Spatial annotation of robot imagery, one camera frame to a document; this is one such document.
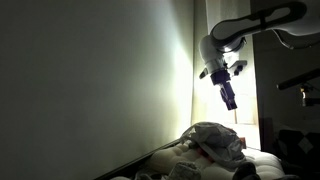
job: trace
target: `robotic arm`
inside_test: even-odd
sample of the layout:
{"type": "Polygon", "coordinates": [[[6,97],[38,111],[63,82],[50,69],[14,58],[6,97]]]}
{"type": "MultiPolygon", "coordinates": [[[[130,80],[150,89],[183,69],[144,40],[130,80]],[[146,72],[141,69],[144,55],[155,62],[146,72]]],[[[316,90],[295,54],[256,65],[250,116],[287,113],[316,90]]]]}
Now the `robotic arm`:
{"type": "Polygon", "coordinates": [[[228,67],[224,53],[237,52],[245,44],[245,36],[266,30],[283,30],[295,36],[320,32],[320,16],[317,6],[309,3],[290,2],[270,9],[232,20],[218,23],[210,35],[205,36],[199,45],[205,64],[200,78],[210,74],[214,85],[220,86],[220,94],[228,110],[236,109],[235,94],[230,85],[230,74],[238,73],[246,61],[237,61],[228,67]]]}

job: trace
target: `white robotic arm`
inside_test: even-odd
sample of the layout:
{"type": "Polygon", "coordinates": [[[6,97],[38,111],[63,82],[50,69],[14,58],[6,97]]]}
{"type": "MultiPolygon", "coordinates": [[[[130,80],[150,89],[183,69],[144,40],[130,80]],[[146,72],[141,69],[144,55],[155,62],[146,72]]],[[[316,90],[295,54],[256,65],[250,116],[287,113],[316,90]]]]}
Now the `white robotic arm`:
{"type": "Polygon", "coordinates": [[[236,109],[234,92],[229,83],[230,70],[237,74],[246,62],[236,62],[228,67],[224,53],[239,51],[245,44],[245,36],[266,30],[286,31],[295,36],[320,32],[318,6],[303,2],[290,2],[257,13],[232,20],[225,20],[213,27],[210,35],[205,36],[199,45],[205,69],[200,78],[210,74],[214,85],[220,85],[221,97],[228,110],[236,109]]]}

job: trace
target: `white fabric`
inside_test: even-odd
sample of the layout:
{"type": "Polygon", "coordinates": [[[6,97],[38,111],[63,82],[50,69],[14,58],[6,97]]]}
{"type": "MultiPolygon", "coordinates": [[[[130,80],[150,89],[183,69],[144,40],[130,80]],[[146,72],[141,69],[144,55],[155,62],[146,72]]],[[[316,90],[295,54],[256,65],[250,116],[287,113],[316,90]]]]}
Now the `white fabric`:
{"type": "MultiPolygon", "coordinates": [[[[257,174],[262,180],[272,180],[284,176],[279,159],[269,153],[244,149],[247,161],[255,164],[257,174]]],[[[169,174],[180,161],[194,162],[201,169],[201,180],[232,180],[234,170],[228,170],[217,163],[211,163],[195,150],[179,144],[176,147],[160,150],[152,155],[148,165],[161,173],[169,174]]]]}

